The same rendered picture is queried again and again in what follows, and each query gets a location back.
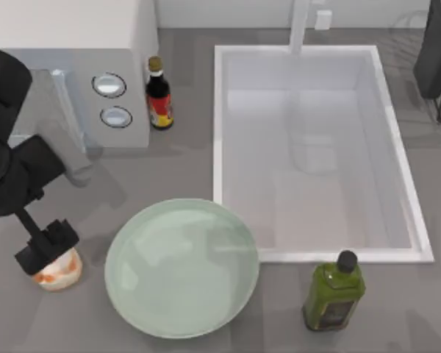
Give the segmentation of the white and orange cup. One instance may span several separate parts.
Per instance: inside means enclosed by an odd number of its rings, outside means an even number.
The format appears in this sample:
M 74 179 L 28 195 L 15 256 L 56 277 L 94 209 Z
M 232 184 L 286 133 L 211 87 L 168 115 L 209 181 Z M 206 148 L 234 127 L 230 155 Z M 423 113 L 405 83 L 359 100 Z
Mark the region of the white and orange cup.
M 78 251 L 72 248 L 33 275 L 32 279 L 44 290 L 59 291 L 77 283 L 82 269 L 81 257 Z

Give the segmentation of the microwave door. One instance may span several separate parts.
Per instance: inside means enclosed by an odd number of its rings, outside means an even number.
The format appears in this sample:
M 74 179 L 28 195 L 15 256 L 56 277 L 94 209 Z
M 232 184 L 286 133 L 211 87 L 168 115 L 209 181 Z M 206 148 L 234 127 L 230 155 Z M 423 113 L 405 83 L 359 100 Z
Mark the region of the microwave door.
M 57 122 L 79 150 L 85 151 L 84 133 L 66 85 L 67 72 L 32 69 L 31 75 L 32 85 L 18 114 L 9 144 L 16 146 L 36 134 L 38 124 L 47 119 Z

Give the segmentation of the round microwave knob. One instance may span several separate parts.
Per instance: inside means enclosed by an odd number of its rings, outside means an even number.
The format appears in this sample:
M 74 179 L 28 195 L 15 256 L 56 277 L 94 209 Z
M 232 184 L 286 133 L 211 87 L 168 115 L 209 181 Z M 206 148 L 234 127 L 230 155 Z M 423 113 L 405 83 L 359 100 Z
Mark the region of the round microwave knob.
M 106 126 L 113 129 L 124 129 L 133 121 L 132 114 L 126 108 L 119 106 L 103 109 L 100 112 L 100 119 Z
M 114 73 L 105 73 L 92 78 L 92 87 L 98 95 L 115 99 L 126 92 L 125 81 Z

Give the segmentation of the pale green plate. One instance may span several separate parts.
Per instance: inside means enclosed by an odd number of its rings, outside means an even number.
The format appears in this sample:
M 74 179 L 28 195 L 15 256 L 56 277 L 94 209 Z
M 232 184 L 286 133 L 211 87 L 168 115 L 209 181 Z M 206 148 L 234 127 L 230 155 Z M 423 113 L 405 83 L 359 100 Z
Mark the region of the pale green plate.
M 205 199 L 171 199 L 131 217 L 115 234 L 104 264 L 116 313 L 156 338 L 214 332 L 248 304 L 259 279 L 251 230 Z

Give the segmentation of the dark sauce bottle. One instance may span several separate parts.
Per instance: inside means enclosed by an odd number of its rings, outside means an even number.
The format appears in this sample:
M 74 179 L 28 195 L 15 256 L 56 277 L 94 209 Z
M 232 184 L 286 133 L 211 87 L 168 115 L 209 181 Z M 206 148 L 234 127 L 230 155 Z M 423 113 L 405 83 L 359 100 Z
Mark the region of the dark sauce bottle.
M 148 59 L 148 73 L 146 98 L 151 125 L 159 130 L 169 129 L 173 125 L 171 88 L 164 76 L 159 56 Z

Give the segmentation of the pale microwave oven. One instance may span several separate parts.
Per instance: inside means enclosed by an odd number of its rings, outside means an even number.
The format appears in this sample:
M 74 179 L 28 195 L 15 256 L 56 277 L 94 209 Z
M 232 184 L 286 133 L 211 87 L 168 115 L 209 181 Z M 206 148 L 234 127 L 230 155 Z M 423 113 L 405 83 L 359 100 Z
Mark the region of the pale microwave oven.
M 147 147 L 146 63 L 158 49 L 154 0 L 0 0 L 0 50 L 30 71 L 67 72 L 85 150 Z M 92 78 L 105 73 L 125 81 L 125 94 L 108 99 L 94 91 Z M 101 121 L 113 106 L 132 114 L 128 127 Z

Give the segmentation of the white sink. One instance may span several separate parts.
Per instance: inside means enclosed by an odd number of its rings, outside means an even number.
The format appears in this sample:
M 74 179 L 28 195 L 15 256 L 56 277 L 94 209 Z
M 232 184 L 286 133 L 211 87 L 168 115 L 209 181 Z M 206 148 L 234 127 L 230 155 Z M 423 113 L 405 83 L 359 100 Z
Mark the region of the white sink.
M 432 263 L 379 51 L 216 46 L 213 199 L 264 263 Z

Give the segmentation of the green bottle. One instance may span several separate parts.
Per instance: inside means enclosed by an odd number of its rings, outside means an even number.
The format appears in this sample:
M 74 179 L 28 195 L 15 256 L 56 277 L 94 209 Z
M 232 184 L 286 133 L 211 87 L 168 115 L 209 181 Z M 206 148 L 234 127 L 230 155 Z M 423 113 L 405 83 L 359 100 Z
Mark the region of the green bottle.
M 302 306 L 306 328 L 315 332 L 344 329 L 365 289 L 353 251 L 343 250 L 334 263 L 317 265 Z

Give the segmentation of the tall white tap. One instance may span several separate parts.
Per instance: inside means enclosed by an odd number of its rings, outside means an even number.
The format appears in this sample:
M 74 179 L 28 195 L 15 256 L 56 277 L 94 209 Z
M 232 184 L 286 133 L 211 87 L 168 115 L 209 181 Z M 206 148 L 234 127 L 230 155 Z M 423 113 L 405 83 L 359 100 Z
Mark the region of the tall white tap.
M 306 28 L 315 22 L 315 12 L 314 0 L 293 0 L 289 42 L 291 54 L 300 55 Z

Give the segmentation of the small white tap lever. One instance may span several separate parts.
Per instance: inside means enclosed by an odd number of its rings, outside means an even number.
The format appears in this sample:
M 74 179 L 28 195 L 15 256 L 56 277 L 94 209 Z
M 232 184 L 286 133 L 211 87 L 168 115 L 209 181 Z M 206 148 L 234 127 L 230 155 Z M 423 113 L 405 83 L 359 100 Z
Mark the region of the small white tap lever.
M 328 30 L 331 28 L 333 12 L 331 10 L 318 10 L 316 12 L 315 30 Z

